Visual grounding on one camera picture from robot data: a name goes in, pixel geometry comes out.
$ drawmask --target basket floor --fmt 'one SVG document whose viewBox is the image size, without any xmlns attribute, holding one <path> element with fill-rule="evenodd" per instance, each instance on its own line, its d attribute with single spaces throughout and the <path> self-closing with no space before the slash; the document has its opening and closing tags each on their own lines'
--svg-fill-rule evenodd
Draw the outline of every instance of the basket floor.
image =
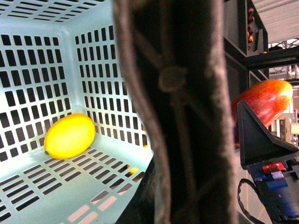
<svg viewBox="0 0 299 224">
<path fill-rule="evenodd" d="M 97 134 L 89 149 L 71 159 L 52 159 L 40 148 L 13 164 L 3 162 L 0 222 L 113 224 L 151 157 L 151 150 Z M 139 170 L 130 174 L 132 168 Z"/>
</svg>

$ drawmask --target yellow lemon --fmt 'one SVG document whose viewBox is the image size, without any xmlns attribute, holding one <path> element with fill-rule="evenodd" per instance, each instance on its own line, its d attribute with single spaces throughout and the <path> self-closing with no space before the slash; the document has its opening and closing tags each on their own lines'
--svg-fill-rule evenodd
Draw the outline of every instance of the yellow lemon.
<svg viewBox="0 0 299 224">
<path fill-rule="evenodd" d="M 133 169 L 130 170 L 130 174 L 133 175 L 134 173 L 136 173 L 139 169 L 134 167 Z"/>
<path fill-rule="evenodd" d="M 84 152 L 94 137 L 93 121 L 84 114 L 75 113 L 60 119 L 49 129 L 44 148 L 55 159 L 68 159 Z"/>
</svg>

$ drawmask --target light blue basket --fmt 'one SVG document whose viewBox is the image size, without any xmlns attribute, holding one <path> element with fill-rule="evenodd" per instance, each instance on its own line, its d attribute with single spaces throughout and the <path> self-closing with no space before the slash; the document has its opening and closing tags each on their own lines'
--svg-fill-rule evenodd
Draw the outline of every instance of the light blue basket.
<svg viewBox="0 0 299 224">
<path fill-rule="evenodd" d="M 115 223 L 152 151 L 121 77 L 112 1 L 0 0 L 0 34 L 0 222 Z M 76 112 L 95 122 L 91 147 L 45 155 L 50 126 Z"/>
</svg>

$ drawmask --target perforated basket wall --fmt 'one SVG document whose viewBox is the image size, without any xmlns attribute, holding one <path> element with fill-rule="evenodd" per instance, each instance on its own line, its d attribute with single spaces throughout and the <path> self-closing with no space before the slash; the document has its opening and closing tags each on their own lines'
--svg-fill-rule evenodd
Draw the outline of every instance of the perforated basket wall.
<svg viewBox="0 0 299 224">
<path fill-rule="evenodd" d="M 76 112 L 95 123 L 91 147 L 45 155 L 51 125 Z M 0 120 L 0 222 L 115 223 L 152 151 L 121 77 L 111 1 L 0 1 Z"/>
</svg>

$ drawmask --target apple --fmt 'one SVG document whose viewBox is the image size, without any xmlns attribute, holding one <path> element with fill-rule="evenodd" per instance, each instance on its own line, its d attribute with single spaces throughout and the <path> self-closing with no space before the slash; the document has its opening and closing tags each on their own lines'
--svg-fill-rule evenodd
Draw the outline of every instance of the apple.
<svg viewBox="0 0 299 224">
<path fill-rule="evenodd" d="M 250 36 L 249 38 L 248 38 L 248 43 L 252 43 L 253 42 L 253 36 Z"/>
<path fill-rule="evenodd" d="M 252 15 L 254 13 L 254 9 L 252 7 L 247 9 L 248 15 Z"/>
<path fill-rule="evenodd" d="M 293 96 L 293 89 L 284 80 L 266 80 L 252 86 L 235 99 L 231 104 L 232 116 L 235 122 L 235 143 L 239 142 L 237 104 L 245 100 L 262 123 L 269 125 L 287 108 Z"/>
<path fill-rule="evenodd" d="M 252 16 L 252 15 L 248 16 L 248 17 L 247 17 L 247 22 L 248 22 L 248 23 L 252 23 L 252 22 L 254 22 L 254 16 Z"/>
</svg>

